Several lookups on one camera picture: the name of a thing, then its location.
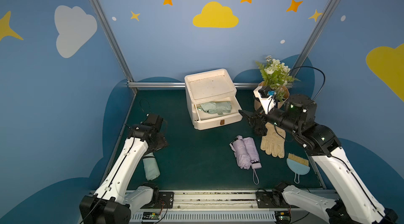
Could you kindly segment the white three-drawer cabinet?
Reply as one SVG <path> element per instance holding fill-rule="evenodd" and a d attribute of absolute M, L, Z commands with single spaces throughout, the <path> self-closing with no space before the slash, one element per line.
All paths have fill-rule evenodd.
<path fill-rule="evenodd" d="M 187 108 L 197 130 L 221 127 L 241 121 L 241 106 L 236 87 L 226 69 L 217 69 L 185 76 Z M 217 109 L 208 113 L 202 105 L 230 104 L 229 112 Z"/>

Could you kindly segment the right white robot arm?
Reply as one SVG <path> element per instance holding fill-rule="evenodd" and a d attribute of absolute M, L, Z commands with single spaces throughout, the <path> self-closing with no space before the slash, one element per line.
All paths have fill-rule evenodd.
<path fill-rule="evenodd" d="M 273 193 L 280 202 L 304 209 L 329 224 L 394 224 L 397 221 L 396 212 L 379 203 L 363 183 L 334 132 L 315 122 L 315 101 L 306 95 L 291 95 L 285 108 L 278 109 L 266 88 L 258 87 L 254 95 L 262 108 L 255 112 L 240 110 L 254 133 L 266 135 L 267 123 L 290 133 L 320 166 L 339 195 L 337 200 L 328 199 L 281 183 Z"/>

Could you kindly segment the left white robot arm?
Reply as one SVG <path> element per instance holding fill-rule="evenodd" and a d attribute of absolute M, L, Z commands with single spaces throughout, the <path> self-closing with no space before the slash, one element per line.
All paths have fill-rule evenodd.
<path fill-rule="evenodd" d="M 159 203 L 159 188 L 144 183 L 127 194 L 129 182 L 139 162 L 149 153 L 167 147 L 161 132 L 163 118 L 149 114 L 141 124 L 130 127 L 129 137 L 111 171 L 92 196 L 84 196 L 80 202 L 83 224 L 128 224 L 132 213 L 142 207 Z"/>

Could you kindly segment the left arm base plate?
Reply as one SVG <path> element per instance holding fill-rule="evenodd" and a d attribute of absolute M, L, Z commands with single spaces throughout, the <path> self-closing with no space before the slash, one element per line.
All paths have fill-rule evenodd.
<path fill-rule="evenodd" d="M 142 207 L 142 209 L 172 209 L 174 203 L 174 192 L 159 191 L 154 192 L 151 202 Z"/>

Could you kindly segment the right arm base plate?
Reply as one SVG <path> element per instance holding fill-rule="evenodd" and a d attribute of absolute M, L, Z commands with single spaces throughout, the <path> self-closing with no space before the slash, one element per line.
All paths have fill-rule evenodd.
<path fill-rule="evenodd" d="M 280 192 L 258 190 L 255 192 L 258 208 L 297 208 L 287 204 Z"/>

